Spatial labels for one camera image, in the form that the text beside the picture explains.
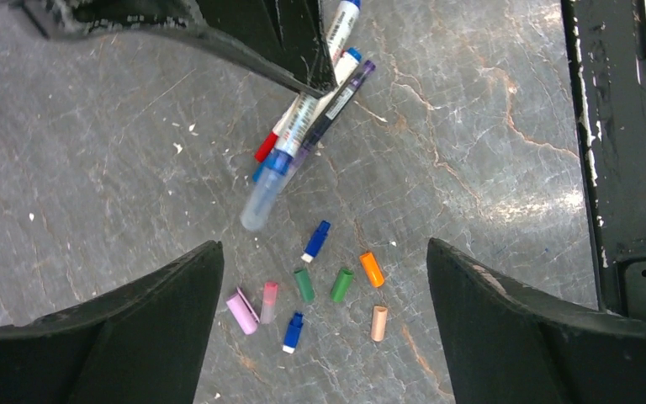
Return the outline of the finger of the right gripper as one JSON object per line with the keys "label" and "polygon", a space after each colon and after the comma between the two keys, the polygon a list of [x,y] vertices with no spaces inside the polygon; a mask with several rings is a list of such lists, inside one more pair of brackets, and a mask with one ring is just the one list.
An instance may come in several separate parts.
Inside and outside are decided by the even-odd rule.
{"label": "finger of the right gripper", "polygon": [[335,84],[318,1],[12,1],[10,7],[47,40],[147,33],[316,98]]}

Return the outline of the purple highlighter cap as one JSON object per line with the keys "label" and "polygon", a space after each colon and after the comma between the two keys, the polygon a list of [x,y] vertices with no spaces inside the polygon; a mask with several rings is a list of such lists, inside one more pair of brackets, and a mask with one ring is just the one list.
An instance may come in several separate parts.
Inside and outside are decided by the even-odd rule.
{"label": "purple highlighter cap", "polygon": [[230,296],[225,303],[245,335],[252,335],[258,329],[259,316],[241,287],[237,287],[235,294]]}

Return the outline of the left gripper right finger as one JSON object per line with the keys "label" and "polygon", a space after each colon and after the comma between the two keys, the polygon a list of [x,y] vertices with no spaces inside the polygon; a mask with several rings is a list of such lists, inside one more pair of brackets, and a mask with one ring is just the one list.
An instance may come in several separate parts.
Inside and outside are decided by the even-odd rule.
{"label": "left gripper right finger", "polygon": [[646,403],[646,322],[561,300],[432,238],[428,282],[459,403]]}

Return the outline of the blue pen cap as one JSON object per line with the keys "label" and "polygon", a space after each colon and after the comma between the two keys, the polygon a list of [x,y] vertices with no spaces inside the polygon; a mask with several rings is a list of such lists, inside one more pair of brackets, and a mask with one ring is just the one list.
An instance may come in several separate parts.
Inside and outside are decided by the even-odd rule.
{"label": "blue pen cap", "polygon": [[296,311],[288,324],[286,333],[284,334],[282,350],[285,353],[291,354],[297,348],[303,325],[304,315],[301,312]]}
{"label": "blue pen cap", "polygon": [[330,230],[331,223],[328,221],[321,221],[312,233],[301,259],[306,263],[311,263],[318,255],[322,246],[324,245]]}

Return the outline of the peach pen cap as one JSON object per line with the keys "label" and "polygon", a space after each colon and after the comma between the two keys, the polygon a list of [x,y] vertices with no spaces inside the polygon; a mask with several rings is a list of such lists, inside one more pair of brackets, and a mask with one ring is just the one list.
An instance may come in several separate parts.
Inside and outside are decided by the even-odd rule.
{"label": "peach pen cap", "polygon": [[372,311],[371,339],[378,343],[384,339],[389,309],[385,306],[376,305]]}

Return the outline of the dark green cap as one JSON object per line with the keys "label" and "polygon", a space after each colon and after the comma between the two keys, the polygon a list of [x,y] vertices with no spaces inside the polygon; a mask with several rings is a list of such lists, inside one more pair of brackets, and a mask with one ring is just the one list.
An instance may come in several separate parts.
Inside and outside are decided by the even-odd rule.
{"label": "dark green cap", "polygon": [[302,301],[305,303],[312,302],[315,299],[315,291],[308,270],[303,267],[295,269],[294,278]]}

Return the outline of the green marker cap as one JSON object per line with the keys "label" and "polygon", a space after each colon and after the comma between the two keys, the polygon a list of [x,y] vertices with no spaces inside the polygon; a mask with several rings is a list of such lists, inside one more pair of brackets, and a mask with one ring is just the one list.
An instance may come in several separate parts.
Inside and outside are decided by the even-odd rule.
{"label": "green marker cap", "polygon": [[331,300],[334,302],[342,302],[353,279],[353,271],[351,271],[349,268],[340,268],[336,276],[336,280],[331,288]]}

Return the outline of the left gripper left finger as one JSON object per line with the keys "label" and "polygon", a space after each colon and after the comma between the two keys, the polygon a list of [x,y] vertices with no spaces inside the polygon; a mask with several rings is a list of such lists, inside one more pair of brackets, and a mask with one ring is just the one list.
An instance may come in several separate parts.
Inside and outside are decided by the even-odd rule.
{"label": "left gripper left finger", "polygon": [[220,242],[24,326],[0,327],[0,403],[190,403],[224,273]]}

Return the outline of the clear capped blue marker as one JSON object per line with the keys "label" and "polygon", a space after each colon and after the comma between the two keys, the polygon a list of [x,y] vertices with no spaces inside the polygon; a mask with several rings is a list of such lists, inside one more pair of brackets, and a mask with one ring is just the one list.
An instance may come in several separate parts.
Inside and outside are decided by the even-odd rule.
{"label": "clear capped blue marker", "polygon": [[[357,21],[361,7],[360,1],[341,1],[338,5],[326,35],[330,62],[333,66],[342,56],[344,45]],[[318,103],[318,98],[306,93],[301,93],[295,99],[291,114],[278,133],[273,149],[263,161],[255,187],[241,213],[241,224],[246,230],[260,231],[264,227],[306,131],[313,123]]]}

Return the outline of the orange marker cap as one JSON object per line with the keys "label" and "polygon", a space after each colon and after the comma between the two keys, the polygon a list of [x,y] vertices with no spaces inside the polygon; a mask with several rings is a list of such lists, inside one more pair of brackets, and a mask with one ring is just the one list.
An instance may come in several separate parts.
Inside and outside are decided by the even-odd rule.
{"label": "orange marker cap", "polygon": [[365,274],[368,276],[370,284],[374,288],[378,288],[383,285],[384,276],[373,253],[370,251],[365,252],[359,257],[359,259]]}

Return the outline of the pink translucent cap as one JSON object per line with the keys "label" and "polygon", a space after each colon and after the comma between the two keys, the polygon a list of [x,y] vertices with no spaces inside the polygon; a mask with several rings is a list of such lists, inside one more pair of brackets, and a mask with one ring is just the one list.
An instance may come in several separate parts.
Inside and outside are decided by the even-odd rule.
{"label": "pink translucent cap", "polygon": [[262,307],[259,316],[261,324],[269,324],[274,320],[277,296],[278,284],[273,281],[266,282],[263,288]]}

